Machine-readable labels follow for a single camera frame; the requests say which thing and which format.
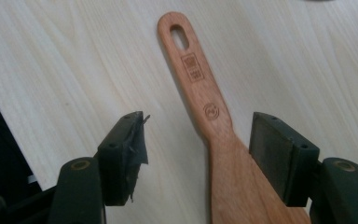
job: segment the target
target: tabletop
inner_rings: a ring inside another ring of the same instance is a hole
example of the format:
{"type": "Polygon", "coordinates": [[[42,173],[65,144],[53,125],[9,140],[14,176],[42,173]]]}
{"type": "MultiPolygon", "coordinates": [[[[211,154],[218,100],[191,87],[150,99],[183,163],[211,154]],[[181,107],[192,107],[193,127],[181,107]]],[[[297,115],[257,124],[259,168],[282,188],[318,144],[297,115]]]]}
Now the tabletop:
{"type": "Polygon", "coordinates": [[[142,110],[149,164],[108,222],[207,223],[208,151],[158,39],[187,15],[248,146],[255,111],[358,163],[358,1],[0,1],[0,110],[42,189],[142,110]]]}

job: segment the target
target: wooden paddle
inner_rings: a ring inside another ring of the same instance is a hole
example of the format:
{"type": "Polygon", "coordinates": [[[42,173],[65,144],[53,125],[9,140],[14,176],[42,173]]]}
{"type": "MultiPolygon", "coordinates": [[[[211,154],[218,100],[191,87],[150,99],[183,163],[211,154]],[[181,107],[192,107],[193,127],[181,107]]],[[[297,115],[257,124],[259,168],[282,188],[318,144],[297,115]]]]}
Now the wooden paddle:
{"type": "Polygon", "coordinates": [[[187,17],[158,21],[158,34],[200,131],[209,143],[213,224],[310,223],[303,208],[287,208],[233,131],[231,117],[187,17]],[[188,48],[177,48],[171,31],[182,29],[188,48]]]}

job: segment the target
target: wood grain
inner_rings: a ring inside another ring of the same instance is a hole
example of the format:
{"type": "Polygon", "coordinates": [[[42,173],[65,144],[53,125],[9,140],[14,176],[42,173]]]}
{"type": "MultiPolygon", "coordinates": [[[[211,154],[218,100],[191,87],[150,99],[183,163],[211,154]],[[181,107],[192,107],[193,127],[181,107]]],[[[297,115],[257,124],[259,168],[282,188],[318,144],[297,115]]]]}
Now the wood grain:
{"type": "Polygon", "coordinates": [[[108,223],[209,223],[208,149],[194,130],[156,26],[192,21],[247,145],[254,111],[358,163],[358,0],[0,0],[0,110],[43,189],[143,110],[149,165],[108,223]]]}
{"type": "Polygon", "coordinates": [[[199,40],[187,19],[169,12],[158,33],[180,86],[210,149],[212,223],[307,223],[301,208],[287,208],[234,133],[226,103],[199,40]],[[172,30],[184,33],[188,46],[178,48],[172,30]]]}

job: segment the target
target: clamp jaw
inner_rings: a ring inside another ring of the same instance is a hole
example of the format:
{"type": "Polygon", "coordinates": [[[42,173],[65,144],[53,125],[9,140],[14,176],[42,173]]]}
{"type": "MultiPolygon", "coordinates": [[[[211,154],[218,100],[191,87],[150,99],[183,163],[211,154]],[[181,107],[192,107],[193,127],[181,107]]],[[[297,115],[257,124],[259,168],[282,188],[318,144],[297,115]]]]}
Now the clamp jaw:
{"type": "Polygon", "coordinates": [[[312,199],[312,224],[358,223],[358,164],[318,161],[312,142],[281,119],[254,113],[249,151],[286,206],[312,199]]]}
{"type": "Polygon", "coordinates": [[[68,161],[57,186],[6,208],[0,197],[0,223],[104,224],[104,206],[125,205],[142,163],[148,163],[142,111],[122,117],[95,156],[68,161]]]}

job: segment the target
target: oval hole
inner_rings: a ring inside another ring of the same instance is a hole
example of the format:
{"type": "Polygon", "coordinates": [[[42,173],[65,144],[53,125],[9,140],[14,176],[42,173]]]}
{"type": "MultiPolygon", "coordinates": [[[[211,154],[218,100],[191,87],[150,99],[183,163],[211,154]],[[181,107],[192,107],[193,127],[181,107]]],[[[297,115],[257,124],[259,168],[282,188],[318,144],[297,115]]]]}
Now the oval hole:
{"type": "Polygon", "coordinates": [[[174,25],[171,28],[171,36],[177,48],[188,49],[188,40],[182,26],[174,25]]]}

